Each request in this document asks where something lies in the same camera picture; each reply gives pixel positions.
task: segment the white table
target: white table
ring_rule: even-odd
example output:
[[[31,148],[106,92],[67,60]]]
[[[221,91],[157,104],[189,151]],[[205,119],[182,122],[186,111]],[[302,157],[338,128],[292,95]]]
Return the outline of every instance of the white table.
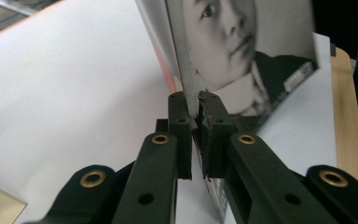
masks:
[[[322,69],[270,118],[260,136],[289,168],[336,165],[328,38]],[[134,161],[170,94],[132,1],[66,0],[0,33],[0,189],[38,220],[73,173]],[[193,160],[179,181],[176,223],[218,223]]]

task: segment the book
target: book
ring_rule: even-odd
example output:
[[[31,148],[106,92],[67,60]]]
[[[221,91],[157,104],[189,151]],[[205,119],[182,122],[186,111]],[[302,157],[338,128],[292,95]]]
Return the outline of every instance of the book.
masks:
[[[318,68],[309,0],[136,0],[172,92],[196,117],[200,91],[217,94],[238,131],[257,133]],[[207,178],[225,217],[224,182]]]

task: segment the wooden edge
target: wooden edge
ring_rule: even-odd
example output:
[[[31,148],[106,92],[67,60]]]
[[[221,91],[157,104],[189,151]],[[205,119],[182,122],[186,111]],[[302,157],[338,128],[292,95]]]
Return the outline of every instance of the wooden edge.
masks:
[[[358,180],[358,107],[351,59],[342,49],[331,58],[337,167]]]

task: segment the nose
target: nose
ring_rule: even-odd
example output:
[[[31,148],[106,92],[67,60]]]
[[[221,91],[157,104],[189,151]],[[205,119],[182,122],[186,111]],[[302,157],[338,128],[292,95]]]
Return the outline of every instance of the nose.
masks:
[[[245,24],[245,15],[232,0],[222,1],[222,16],[225,18],[226,35],[241,35]]]

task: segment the portrait photo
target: portrait photo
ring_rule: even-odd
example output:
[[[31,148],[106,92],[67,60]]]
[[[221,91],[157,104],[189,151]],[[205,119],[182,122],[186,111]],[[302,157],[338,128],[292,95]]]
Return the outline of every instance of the portrait photo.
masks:
[[[240,131],[256,132],[317,69],[308,0],[185,0],[181,9],[184,90],[217,94]]]

